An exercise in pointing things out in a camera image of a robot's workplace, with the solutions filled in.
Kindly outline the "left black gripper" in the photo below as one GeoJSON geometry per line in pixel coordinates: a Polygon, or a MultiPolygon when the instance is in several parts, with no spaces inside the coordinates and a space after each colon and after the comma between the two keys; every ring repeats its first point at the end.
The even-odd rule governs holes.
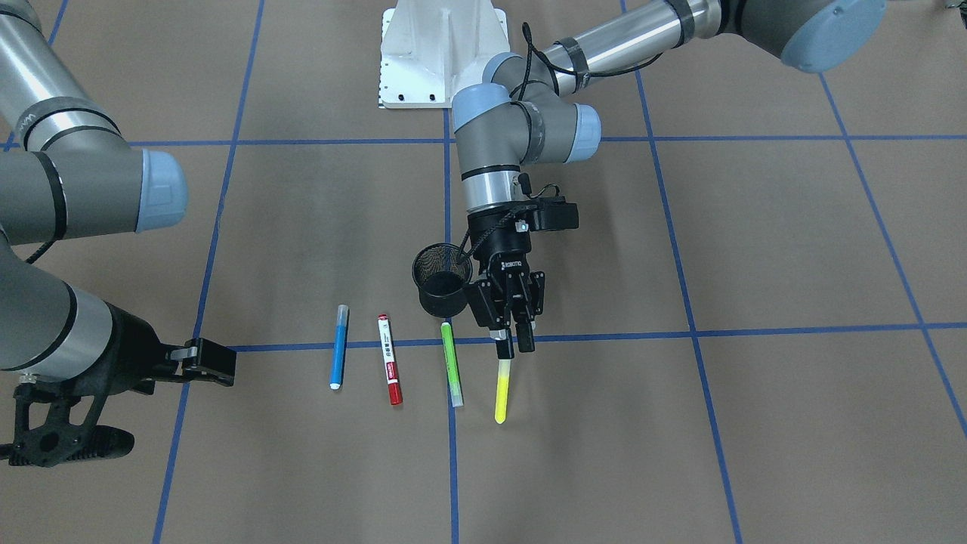
{"type": "Polygon", "coordinates": [[[479,264],[477,278],[464,286],[474,320],[490,330],[499,360],[514,359],[512,325],[518,350],[531,354],[545,281],[527,261],[532,244],[524,212],[470,214],[468,234],[471,257],[479,264]]]}

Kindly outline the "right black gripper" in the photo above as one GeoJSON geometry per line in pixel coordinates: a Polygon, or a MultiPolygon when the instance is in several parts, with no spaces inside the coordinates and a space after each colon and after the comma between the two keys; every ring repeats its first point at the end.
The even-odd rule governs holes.
{"type": "Polygon", "coordinates": [[[94,363],[94,393],[114,395],[134,389],[154,393],[148,382],[185,383],[206,380],[234,385],[237,352],[207,338],[184,345],[163,344],[154,328],[134,314],[107,305],[112,334],[106,351],[94,363]]]}

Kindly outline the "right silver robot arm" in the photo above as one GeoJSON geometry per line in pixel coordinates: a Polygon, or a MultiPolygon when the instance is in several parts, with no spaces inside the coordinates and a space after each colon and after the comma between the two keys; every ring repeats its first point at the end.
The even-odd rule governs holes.
{"type": "Polygon", "coordinates": [[[28,1],[2,3],[2,117],[22,151],[2,155],[2,369],[79,395],[154,382],[231,386],[235,351],[204,338],[166,345],[154,329],[73,288],[13,247],[160,230],[189,188],[166,152],[136,149],[52,51],[28,1]]]}

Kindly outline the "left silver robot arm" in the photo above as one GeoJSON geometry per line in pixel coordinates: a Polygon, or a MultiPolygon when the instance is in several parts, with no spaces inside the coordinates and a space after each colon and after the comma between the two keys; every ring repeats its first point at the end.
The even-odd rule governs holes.
{"type": "Polygon", "coordinates": [[[885,10],[884,1],[649,1],[547,48],[522,25],[527,51],[497,53],[452,102],[474,268],[462,290],[498,358],[535,351],[545,275],[529,266],[531,234],[579,224],[576,204],[535,189],[527,173],[597,153],[600,114],[576,94],[722,35],[799,72],[824,73],[870,41],[885,10]]]}

